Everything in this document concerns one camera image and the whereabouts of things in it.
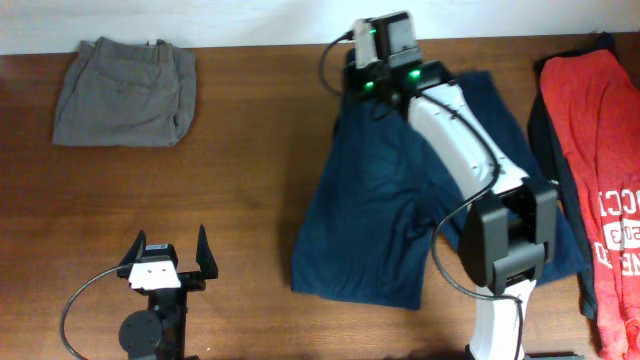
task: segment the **white wall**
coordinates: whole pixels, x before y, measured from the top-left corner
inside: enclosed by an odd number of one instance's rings
[[[359,17],[409,10],[420,38],[640,30],[639,0],[0,0],[0,54],[80,40],[182,47],[326,43]]]

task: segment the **red t-shirt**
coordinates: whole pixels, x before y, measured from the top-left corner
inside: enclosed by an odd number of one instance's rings
[[[607,50],[546,62],[545,105],[593,251],[606,359],[640,359],[640,92]]]

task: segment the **green led light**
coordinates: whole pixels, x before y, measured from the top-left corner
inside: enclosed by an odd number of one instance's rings
[[[411,72],[409,72],[409,77],[412,78],[413,80],[417,80],[420,78],[420,70],[412,70]]]

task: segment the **folded clothing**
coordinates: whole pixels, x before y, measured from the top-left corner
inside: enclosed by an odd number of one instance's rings
[[[548,60],[544,102],[593,249],[606,359],[640,359],[640,91],[607,50]]]
[[[169,43],[82,42],[56,108],[53,144],[173,146],[193,120],[195,56]]]
[[[522,131],[486,72],[460,76],[471,110],[498,146],[540,176]],[[435,151],[398,114],[373,121],[374,104],[342,99],[338,127],[292,258],[292,290],[325,298],[418,309],[435,223],[462,199]],[[457,247],[466,213],[443,229]],[[585,262],[558,211],[556,257],[539,283],[581,271]]]
[[[575,57],[604,49],[612,53],[615,52],[615,40],[611,34],[601,34],[595,42],[587,48],[565,51],[536,61],[534,63],[536,76],[539,79],[547,60],[554,57]],[[531,150],[544,176],[558,184],[558,196],[562,202],[562,210],[573,230],[576,243],[580,248],[580,253],[589,264],[585,270],[579,273],[583,293],[581,305],[582,314],[591,320],[595,320],[598,312],[598,302],[594,288],[593,266],[591,265],[593,260],[591,244],[587,239],[584,228],[575,180],[573,179],[573,174],[571,174],[569,163],[562,154],[562,147],[558,141],[558,136],[555,133],[553,123],[551,122],[549,112],[547,111],[540,91],[538,91],[538,95],[534,101],[527,128],[529,130]]]

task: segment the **wood grain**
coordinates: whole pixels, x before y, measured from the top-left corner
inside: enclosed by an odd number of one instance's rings
[[[426,58],[454,72],[489,70],[524,124],[535,96],[534,59],[592,36],[434,40]],[[640,78],[640,37],[618,36]],[[346,46],[327,74],[339,81]],[[220,279],[189,298],[187,353],[202,359],[380,359],[459,350],[474,302],[429,260],[422,310],[340,303],[289,290],[295,236],[331,145],[338,101],[320,87],[321,46],[197,49],[193,126],[173,148],[64,148],[50,144],[56,97],[71,54],[0,57],[0,357],[69,358],[58,335],[68,297],[113,266],[139,229],[173,243],[181,270],[196,268],[204,224]],[[445,264],[464,272],[443,246]],[[528,352],[595,356],[575,277],[534,292]],[[83,294],[70,341],[90,359],[124,358],[122,320],[146,299],[110,277]]]

